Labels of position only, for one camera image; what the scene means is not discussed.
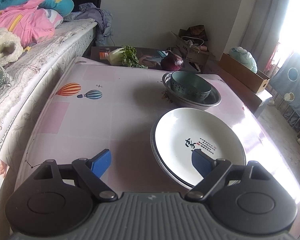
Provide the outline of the white ceramic plate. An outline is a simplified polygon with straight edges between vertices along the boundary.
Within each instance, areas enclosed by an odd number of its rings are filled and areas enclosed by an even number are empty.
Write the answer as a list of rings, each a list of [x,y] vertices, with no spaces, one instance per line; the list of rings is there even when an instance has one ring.
[[[151,129],[150,141],[158,164],[185,189],[203,179],[192,165],[195,149],[212,159],[246,164],[245,150],[234,131],[216,116],[195,108],[176,108],[163,114]]]

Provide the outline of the small steel bowl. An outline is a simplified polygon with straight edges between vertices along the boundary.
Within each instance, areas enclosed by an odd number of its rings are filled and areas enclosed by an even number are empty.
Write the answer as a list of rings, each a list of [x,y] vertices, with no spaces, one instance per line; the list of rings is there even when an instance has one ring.
[[[221,103],[219,91],[204,78],[191,72],[169,72],[162,76],[166,96],[179,107],[206,110]]]

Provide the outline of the teal ceramic bowl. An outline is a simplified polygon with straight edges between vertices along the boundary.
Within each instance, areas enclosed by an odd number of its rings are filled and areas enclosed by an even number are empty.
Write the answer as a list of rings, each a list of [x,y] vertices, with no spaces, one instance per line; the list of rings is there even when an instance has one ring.
[[[201,102],[211,93],[211,85],[191,72],[173,72],[170,78],[171,89],[191,101]]]

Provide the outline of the pink patterned tablecloth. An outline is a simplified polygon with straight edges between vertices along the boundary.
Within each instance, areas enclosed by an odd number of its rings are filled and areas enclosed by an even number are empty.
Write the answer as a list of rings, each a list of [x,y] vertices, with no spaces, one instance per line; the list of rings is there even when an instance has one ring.
[[[69,164],[111,151],[111,165],[102,176],[115,192],[185,192],[157,163],[150,133],[157,119],[175,108],[165,96],[163,72],[114,67],[81,57],[72,60],[56,85],[81,86],[81,93],[96,89],[100,99],[62,96],[52,92],[34,127],[23,155],[19,186],[47,159]],[[209,114],[220,118],[238,136],[248,161],[258,161],[295,200],[298,215],[290,230],[300,235],[300,185],[280,151],[246,105],[217,75],[206,79],[221,94],[221,103]]]

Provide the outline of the white quilted mattress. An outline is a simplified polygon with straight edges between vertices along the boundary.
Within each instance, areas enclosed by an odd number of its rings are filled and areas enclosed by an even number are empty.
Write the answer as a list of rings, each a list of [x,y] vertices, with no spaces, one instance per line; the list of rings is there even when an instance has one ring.
[[[0,189],[0,239],[10,235],[4,207],[40,112],[72,59],[89,53],[97,29],[92,19],[62,23],[6,69],[14,85],[0,91],[0,159],[10,167]]]

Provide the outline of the brown cardboard box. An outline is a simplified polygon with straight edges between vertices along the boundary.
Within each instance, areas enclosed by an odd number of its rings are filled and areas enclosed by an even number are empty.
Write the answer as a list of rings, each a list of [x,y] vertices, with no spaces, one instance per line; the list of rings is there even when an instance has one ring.
[[[219,61],[219,66],[247,86],[255,94],[265,90],[270,81],[270,77],[260,70],[258,70],[257,73],[252,72],[243,64],[233,59],[229,54],[223,53]]]

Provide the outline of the green plastic bag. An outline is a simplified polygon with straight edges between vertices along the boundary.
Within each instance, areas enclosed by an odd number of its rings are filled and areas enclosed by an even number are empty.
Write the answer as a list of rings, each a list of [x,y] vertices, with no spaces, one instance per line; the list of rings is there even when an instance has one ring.
[[[253,73],[257,73],[257,63],[252,54],[242,47],[232,47],[229,50],[229,55]]]

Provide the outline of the red onion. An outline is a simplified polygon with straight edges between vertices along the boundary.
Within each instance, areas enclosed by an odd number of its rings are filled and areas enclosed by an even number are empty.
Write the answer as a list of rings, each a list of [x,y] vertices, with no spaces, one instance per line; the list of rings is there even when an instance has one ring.
[[[161,68],[165,71],[176,72],[184,67],[183,58],[172,51],[167,51],[168,55],[161,61]]]

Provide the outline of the blue patterned curtain cloth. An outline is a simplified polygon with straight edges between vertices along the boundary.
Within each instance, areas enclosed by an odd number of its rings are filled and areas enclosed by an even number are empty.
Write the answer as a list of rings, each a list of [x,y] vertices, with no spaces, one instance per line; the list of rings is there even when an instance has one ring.
[[[271,78],[270,86],[300,116],[300,55],[292,54]]]

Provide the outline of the green lettuce cabbage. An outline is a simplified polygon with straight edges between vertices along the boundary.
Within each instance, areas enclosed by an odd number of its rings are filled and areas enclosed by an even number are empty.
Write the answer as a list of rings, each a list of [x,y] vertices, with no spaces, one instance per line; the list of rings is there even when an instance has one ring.
[[[108,62],[112,66],[125,66],[132,68],[147,69],[147,66],[140,64],[137,58],[137,51],[134,47],[123,46],[108,54]]]

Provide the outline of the open cardboard box with clutter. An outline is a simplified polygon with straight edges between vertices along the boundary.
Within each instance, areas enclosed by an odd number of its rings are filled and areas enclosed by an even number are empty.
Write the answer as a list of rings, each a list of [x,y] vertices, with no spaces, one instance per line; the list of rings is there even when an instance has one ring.
[[[215,60],[215,56],[208,49],[208,38],[203,24],[179,29],[176,34],[175,46],[184,59],[199,66],[205,66],[208,60]]]

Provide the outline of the dark Philips appliance box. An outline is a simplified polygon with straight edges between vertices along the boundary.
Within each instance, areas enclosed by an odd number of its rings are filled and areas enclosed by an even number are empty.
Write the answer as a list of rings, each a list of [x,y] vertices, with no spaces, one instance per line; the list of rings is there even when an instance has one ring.
[[[108,54],[119,47],[92,47],[90,52],[90,59],[94,61],[99,61],[108,64]],[[161,70],[161,61],[164,57],[168,55],[165,50],[157,50],[151,48],[138,48],[136,47],[136,56],[139,62],[149,69]],[[200,69],[194,63],[189,63],[189,61],[184,60],[182,71],[188,71],[193,73],[199,73]]]

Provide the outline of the pink and teal blanket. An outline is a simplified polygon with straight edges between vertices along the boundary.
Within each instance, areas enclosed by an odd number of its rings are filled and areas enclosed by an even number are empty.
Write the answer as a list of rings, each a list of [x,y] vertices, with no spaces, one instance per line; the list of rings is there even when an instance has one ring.
[[[25,48],[53,37],[73,8],[72,0],[0,0],[0,28],[19,37]]]

